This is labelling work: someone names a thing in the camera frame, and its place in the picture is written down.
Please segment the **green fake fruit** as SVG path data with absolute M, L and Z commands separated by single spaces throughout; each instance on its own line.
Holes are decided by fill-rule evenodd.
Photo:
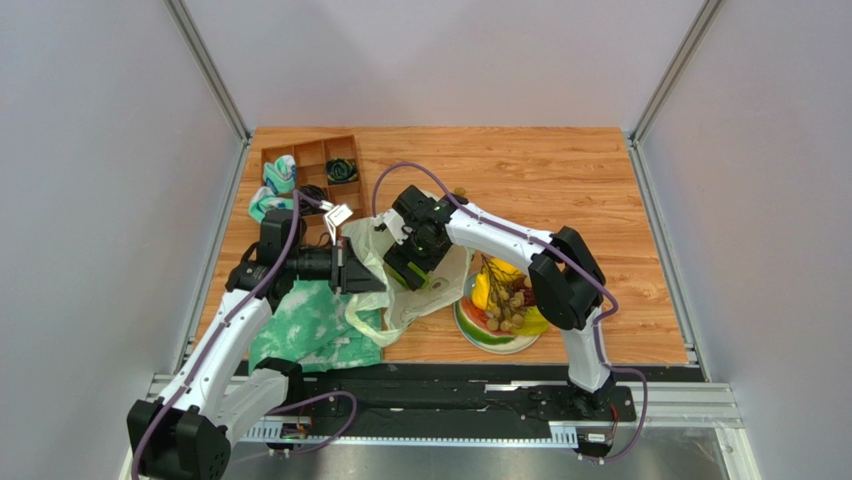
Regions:
M 428 273 L 413 262 L 408 262 L 403 269 L 403 278 L 412 290 L 422 288 L 428 281 Z

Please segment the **avocado print plastic bag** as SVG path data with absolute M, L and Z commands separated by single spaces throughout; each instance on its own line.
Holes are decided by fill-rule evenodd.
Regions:
M 401 283 L 383 256 L 397 244 L 389 230 L 379 231 L 382 216 L 347 222 L 342 233 L 358 260 L 385 285 L 383 292 L 354 294 L 344 311 L 348 325 L 384 348 L 395 343 L 418 318 L 454 304 L 463 294 L 473 250 L 453 245 L 425 284 L 412 290 Z

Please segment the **yellow fake pear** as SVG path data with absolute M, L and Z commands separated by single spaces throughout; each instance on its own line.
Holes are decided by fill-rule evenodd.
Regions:
M 474 286 L 470 298 L 472 303 L 482 311 L 489 311 L 494 301 L 491 299 L 490 277 L 484 271 L 480 271 L 474 279 Z

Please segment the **yellow fake lemon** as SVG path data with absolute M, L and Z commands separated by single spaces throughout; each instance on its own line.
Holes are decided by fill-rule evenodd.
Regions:
M 491 266 L 496 271 L 496 275 L 505 275 L 512 278 L 523 276 L 523 272 L 517 267 L 498 258 L 491 259 Z

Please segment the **fake watermelon slice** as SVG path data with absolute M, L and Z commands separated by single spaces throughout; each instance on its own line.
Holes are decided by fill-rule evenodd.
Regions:
M 467 297 L 461 297 L 454 306 L 454 315 L 462 333 L 472 341 L 484 345 L 503 345 L 513 341 L 516 335 L 487 328 L 489 317 L 478 309 Z

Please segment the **fake brown grapes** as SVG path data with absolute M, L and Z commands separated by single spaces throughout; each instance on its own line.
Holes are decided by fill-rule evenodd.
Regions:
M 489 317 L 487 328 L 492 331 L 497 329 L 511 331 L 513 327 L 523 324 L 524 315 L 528 310 L 528 307 L 522 305 L 522 296 L 518 292 L 520 287 L 527 287 L 526 276 L 523 274 L 518 278 L 512 278 L 496 275 L 496 271 L 491 266 L 492 258 L 494 257 L 483 255 L 480 268 L 480 271 L 484 271 L 490 277 L 491 299 L 494 301 L 493 307 L 489 311 L 484 311 Z

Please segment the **dark red fake fruit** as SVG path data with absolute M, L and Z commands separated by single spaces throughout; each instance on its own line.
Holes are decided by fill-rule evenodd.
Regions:
M 525 307 L 536 306 L 537 302 L 535 299 L 534 292 L 532 288 L 520 287 L 518 292 L 522 296 L 522 305 Z

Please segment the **yellow green fake starfruit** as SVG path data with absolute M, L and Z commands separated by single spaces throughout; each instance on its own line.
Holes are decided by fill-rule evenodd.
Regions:
M 511 332 L 519 336 L 537 336 L 547 331 L 550 323 L 535 307 L 530 307 L 525 315 L 523 324 L 513 327 Z

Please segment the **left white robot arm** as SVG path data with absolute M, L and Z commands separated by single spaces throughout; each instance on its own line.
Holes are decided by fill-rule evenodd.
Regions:
M 305 223 L 298 208 L 272 210 L 260 238 L 231 271 L 217 315 L 172 381 L 154 401 L 139 400 L 127 417 L 134 479 L 219 479 L 233 446 L 268 414 L 299 412 L 310 404 L 303 368 L 267 358 L 234 390 L 231 378 L 273 310 L 295 280 L 325 281 L 337 294 L 382 292 L 385 284 L 356 256 L 336 229 L 353 212 L 322 202 L 327 247 L 300 245 Z

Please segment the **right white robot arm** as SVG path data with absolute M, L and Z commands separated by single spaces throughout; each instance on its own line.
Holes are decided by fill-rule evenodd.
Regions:
M 378 215 L 395 243 L 385 263 L 413 290 L 443 261 L 452 246 L 503 260 L 531 281 L 536 306 L 561 332 L 569 355 L 570 382 L 589 392 L 610 380 L 602 340 L 595 331 L 609 293 L 606 279 L 580 234 L 553 233 L 492 215 L 451 193 L 434 199 L 411 185 Z

